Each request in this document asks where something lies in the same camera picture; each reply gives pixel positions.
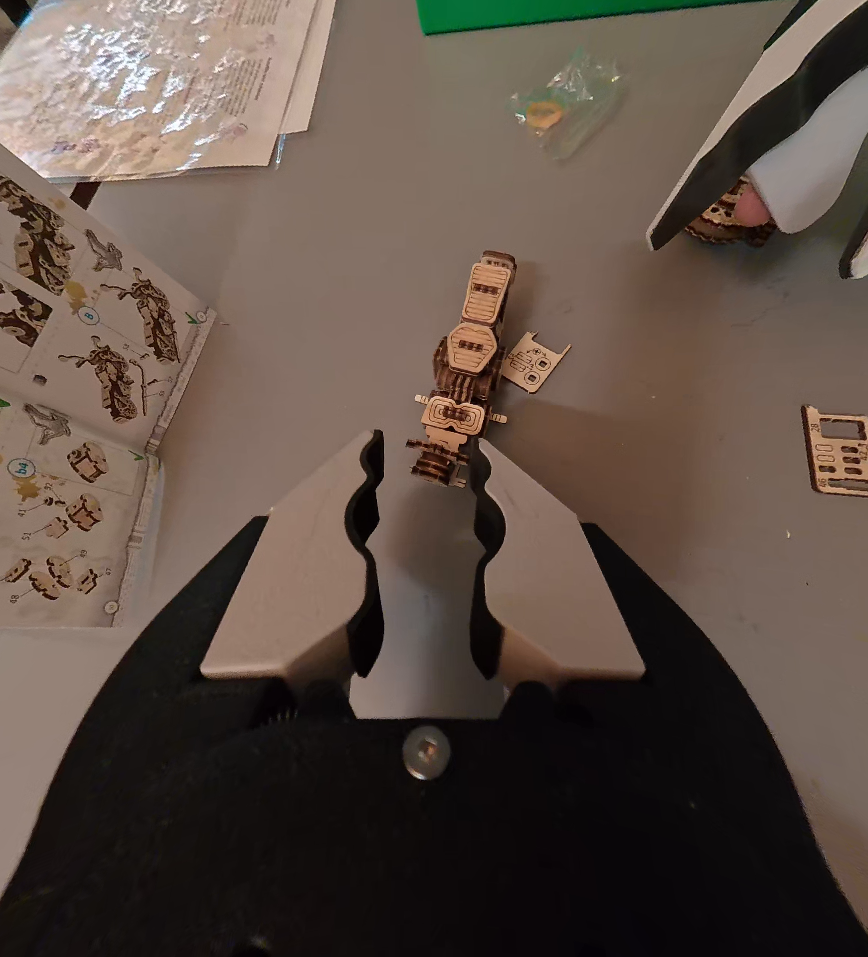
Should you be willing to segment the green board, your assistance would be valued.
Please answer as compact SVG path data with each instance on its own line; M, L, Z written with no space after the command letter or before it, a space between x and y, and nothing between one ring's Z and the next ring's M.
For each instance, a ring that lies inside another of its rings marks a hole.
M416 1L416 10L422 32L433 35L737 4L737 1Z

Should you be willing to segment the illustrated instruction booklet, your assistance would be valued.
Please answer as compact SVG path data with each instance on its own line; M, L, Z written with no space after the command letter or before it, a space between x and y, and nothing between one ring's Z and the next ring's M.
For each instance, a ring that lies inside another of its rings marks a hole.
M214 319L0 144L0 629L127 621Z

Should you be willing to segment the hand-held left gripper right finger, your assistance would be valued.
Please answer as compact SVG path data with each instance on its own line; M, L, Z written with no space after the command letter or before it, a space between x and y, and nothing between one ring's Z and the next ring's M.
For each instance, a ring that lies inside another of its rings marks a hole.
M637 680L643 660L580 521L485 439L473 457L473 660L504 687Z

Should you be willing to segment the small clear plastic bag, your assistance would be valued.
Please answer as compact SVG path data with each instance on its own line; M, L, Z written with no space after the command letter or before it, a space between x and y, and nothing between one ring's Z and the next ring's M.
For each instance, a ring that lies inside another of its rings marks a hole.
M546 84L513 94L509 107L542 150L566 161L607 124L623 93L617 62L579 49Z

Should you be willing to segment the small slotted wooden part sheet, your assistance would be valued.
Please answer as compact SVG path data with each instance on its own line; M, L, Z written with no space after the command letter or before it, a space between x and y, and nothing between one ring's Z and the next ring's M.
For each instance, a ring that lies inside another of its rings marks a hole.
M801 408L810 481L815 492L868 498L868 417Z

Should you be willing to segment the wooden gear wheel assembly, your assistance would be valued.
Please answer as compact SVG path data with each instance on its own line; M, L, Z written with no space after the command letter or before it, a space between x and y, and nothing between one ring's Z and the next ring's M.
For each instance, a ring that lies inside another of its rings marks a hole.
M749 178L742 176L716 203L692 220L685 232L707 244L745 243L755 248L762 247L775 233L775 221L770 219L762 225L745 226L735 216L737 201L750 189Z

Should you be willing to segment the wooden motorcycle model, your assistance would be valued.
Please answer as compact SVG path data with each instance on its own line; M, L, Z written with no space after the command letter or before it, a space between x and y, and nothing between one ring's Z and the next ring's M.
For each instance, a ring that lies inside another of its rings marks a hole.
M433 357L435 388L416 396L427 437L407 446L419 449L412 474L429 482L464 487L460 470L470 462L464 444L483 437L490 423L508 421L491 402L502 376L504 313L515 274L516 260L507 253L486 250L474 263L461 319Z

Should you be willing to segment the grey desk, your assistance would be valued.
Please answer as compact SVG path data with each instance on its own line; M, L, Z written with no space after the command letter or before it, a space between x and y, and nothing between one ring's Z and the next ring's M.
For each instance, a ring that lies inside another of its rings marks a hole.
M591 22L632 76L558 165L505 113L573 25L423 37L339 2L285 166L101 187L197 293L146 608L0 629L0 955L868 955L868 498L813 490L801 408L868 417L860 185L759 250L646 235L787 10ZM464 487L412 474L474 263L516 260ZM380 430L367 676L200 665L270 510ZM637 680L473 660L473 457L573 512Z

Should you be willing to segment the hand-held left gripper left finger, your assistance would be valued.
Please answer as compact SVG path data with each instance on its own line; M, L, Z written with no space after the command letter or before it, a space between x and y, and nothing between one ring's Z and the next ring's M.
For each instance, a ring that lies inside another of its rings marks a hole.
M301 692L314 680L368 675L384 632L367 544L383 473L383 434L368 430L270 510L203 676L273 676Z

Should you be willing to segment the clear plastic sleeve with papers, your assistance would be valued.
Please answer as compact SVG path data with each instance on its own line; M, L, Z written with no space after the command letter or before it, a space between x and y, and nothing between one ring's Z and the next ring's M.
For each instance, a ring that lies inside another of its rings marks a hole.
M0 143L54 183L278 162L334 1L38 2L0 54Z

